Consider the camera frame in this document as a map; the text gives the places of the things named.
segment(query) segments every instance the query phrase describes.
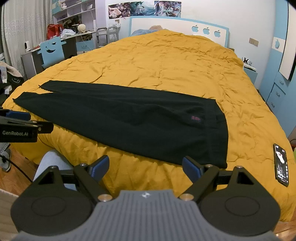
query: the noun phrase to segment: blue apple shape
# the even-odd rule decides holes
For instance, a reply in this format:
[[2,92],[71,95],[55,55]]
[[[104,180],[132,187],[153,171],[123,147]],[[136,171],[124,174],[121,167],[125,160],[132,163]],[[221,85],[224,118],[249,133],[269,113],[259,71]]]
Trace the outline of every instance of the blue apple shape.
[[278,40],[278,39],[276,40],[276,45],[275,45],[275,47],[276,47],[276,49],[279,48],[279,40]]
[[193,26],[191,29],[192,29],[193,32],[196,32],[196,33],[198,32],[198,26],[197,25]]
[[204,34],[210,34],[210,30],[209,30],[209,28],[204,28],[204,29],[203,29],[203,32],[204,32]]
[[219,30],[218,31],[215,31],[214,32],[214,35],[215,35],[215,37],[218,37],[218,38],[220,38],[220,36],[221,36]]

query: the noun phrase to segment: headboard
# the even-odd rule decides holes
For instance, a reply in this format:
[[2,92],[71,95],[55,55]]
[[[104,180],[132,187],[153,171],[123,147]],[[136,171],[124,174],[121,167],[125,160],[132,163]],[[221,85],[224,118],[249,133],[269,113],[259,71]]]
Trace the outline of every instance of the headboard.
[[129,36],[138,29],[149,29],[161,25],[163,29],[186,35],[200,35],[224,47],[228,44],[229,29],[212,23],[173,17],[135,16],[130,17]]

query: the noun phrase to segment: red bag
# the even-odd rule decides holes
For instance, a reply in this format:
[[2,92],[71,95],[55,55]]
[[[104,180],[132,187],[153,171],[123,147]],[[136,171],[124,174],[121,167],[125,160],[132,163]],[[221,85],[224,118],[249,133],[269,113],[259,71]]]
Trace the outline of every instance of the red bag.
[[64,27],[61,24],[50,24],[47,26],[47,40],[49,40],[53,36],[60,36],[61,35],[61,30],[64,30]]

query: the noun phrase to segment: yellow comforter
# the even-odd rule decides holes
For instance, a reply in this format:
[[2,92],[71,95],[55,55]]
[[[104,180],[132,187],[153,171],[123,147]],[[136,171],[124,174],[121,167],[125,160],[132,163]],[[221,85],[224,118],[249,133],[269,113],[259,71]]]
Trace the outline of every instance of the yellow comforter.
[[[124,85],[214,98],[228,124],[228,170],[243,165],[277,200],[281,221],[289,221],[296,205],[296,164],[291,146],[242,65],[232,50],[207,38],[162,30],[125,38],[56,64],[18,87],[3,107],[25,111],[12,99],[24,91],[45,93],[38,86],[48,80]],[[32,119],[40,120],[35,115]],[[73,165],[90,164],[108,155],[110,169],[103,182],[113,195],[122,189],[166,188],[179,195],[191,185],[180,166],[117,150],[59,126],[38,138],[37,143],[13,145],[35,163],[53,148]],[[274,143],[287,151],[289,187],[275,179]]]

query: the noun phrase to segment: smartphone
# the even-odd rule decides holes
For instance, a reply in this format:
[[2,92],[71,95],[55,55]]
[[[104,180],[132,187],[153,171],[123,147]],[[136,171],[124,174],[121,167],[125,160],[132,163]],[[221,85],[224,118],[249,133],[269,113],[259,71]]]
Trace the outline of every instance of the smartphone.
[[289,186],[289,170],[286,151],[274,144],[274,171],[276,179],[284,186]]

